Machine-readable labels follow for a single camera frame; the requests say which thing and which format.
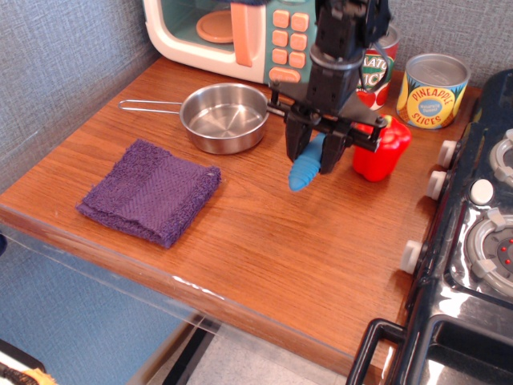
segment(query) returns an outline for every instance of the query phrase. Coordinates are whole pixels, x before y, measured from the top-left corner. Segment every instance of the can lid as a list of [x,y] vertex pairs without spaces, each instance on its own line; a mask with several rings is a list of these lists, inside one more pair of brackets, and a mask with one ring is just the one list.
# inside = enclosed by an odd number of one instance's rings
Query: can lid
[[455,87],[468,82],[470,68],[461,60],[444,54],[422,54],[408,60],[409,77],[433,87]]
[[390,48],[394,44],[397,44],[398,41],[399,41],[398,29],[395,26],[393,26],[392,24],[389,24],[388,31],[386,32],[386,35],[378,40],[379,44],[383,48]]

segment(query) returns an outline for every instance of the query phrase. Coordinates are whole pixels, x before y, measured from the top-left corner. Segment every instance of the saucepan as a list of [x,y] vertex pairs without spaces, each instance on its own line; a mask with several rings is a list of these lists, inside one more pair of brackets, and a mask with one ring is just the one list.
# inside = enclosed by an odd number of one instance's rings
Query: saucepan
[[[181,107],[176,112],[133,107],[135,103]],[[219,83],[201,88],[183,103],[129,99],[119,102],[118,107],[180,115],[190,141],[211,154],[235,154],[257,145],[264,136],[264,123],[269,116],[265,95],[240,83]]]

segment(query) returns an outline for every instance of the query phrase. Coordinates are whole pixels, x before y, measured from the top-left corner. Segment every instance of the blue toy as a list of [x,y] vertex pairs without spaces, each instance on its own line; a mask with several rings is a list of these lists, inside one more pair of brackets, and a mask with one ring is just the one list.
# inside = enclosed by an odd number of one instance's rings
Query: blue toy
[[319,173],[324,138],[325,134],[317,134],[292,165],[289,174],[289,187],[292,191],[302,190]]

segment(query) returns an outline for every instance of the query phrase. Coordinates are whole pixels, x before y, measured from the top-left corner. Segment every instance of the can label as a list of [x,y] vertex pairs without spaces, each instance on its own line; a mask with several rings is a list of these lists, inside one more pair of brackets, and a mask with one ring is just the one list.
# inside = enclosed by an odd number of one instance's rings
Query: can label
[[358,81],[357,95],[360,100],[372,110],[377,110],[383,107],[388,97],[395,56],[398,52],[398,41],[399,37],[397,30],[393,26],[390,26],[389,34],[386,36],[385,41],[380,41],[380,43],[384,43],[383,49],[388,56],[388,60],[385,60],[379,52],[374,49],[366,51],[362,64],[365,89],[370,89],[378,84],[382,77],[385,76],[387,66],[389,68],[385,82],[378,90],[374,90],[373,92],[364,91],[362,82]]
[[415,127],[445,127],[458,114],[466,87],[466,83],[456,87],[428,86],[405,73],[397,112],[401,119]]

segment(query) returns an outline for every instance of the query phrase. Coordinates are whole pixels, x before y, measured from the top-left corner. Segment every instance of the wooden table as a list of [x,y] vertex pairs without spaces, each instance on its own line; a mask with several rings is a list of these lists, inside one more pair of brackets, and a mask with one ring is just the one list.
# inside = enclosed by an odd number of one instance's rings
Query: wooden table
[[[394,74],[382,113],[397,116],[401,78]],[[255,148],[215,156],[188,141],[178,116],[117,107],[123,99],[180,102],[232,81],[158,60],[0,196],[0,220],[346,375],[369,321],[405,322],[411,276],[398,268],[402,250],[426,236],[436,202],[424,194],[438,150],[461,136],[479,90],[467,89],[448,128],[412,128],[410,147],[385,180],[358,175],[350,148],[331,174],[300,192],[289,190],[279,116],[269,117]],[[138,138],[222,171],[219,189],[170,249],[75,210]],[[382,350],[376,375],[388,354]]]

